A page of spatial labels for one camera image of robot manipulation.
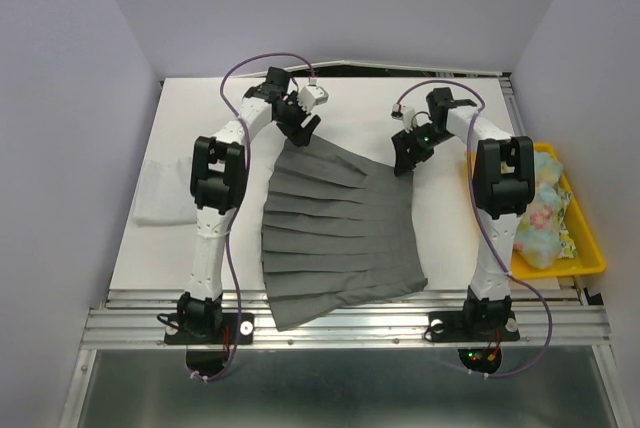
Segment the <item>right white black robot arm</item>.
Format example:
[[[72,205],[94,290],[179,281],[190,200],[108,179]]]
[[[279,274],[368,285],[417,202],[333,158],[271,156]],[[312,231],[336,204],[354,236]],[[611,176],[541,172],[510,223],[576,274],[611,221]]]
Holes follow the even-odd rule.
[[[457,99],[452,86],[446,83],[427,95],[425,123],[401,100],[391,111],[403,123],[391,138],[397,176],[413,171],[451,138],[465,144],[469,193],[480,229],[476,268],[462,308],[431,313],[424,337],[434,343],[482,342],[500,335],[516,341],[511,261],[517,228],[535,196],[534,145],[529,137],[511,135],[484,118],[486,103],[477,92]]]

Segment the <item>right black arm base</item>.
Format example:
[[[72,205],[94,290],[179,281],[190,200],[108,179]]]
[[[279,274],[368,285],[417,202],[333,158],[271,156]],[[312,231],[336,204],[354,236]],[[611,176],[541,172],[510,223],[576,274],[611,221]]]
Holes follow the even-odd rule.
[[[435,311],[428,314],[423,339],[435,344],[458,344],[458,356],[463,367],[471,372],[494,375],[502,363],[502,344],[520,340],[517,322],[512,316],[506,321],[470,323],[462,311]]]

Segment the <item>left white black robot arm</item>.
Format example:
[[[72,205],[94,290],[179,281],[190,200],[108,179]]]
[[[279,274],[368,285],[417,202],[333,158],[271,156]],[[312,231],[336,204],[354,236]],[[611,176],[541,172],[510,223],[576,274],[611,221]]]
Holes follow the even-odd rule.
[[[245,197],[251,166],[251,143],[274,123],[296,146],[306,146],[321,118],[312,111],[328,101],[315,75],[292,90],[293,76],[276,67],[250,87],[240,108],[229,105],[233,119],[193,147],[189,189],[196,206],[195,254],[184,293],[176,309],[177,329],[199,341],[215,340],[222,330],[223,255],[233,220]]]

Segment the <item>grey pleated skirt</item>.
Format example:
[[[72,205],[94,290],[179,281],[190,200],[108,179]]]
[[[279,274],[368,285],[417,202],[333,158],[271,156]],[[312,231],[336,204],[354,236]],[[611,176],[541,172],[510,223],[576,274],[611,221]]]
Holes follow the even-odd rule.
[[[319,137],[284,144],[264,204],[261,261],[278,331],[422,291],[413,177]]]

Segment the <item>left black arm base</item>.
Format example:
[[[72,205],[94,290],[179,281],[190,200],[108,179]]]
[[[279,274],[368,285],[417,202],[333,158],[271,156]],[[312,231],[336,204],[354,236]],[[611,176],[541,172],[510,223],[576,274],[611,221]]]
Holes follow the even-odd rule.
[[[184,347],[190,377],[203,382],[224,377],[236,349],[253,343],[255,316],[251,313],[222,313],[213,328],[196,330],[181,327],[176,313],[160,313],[156,319],[165,329],[163,342]]]

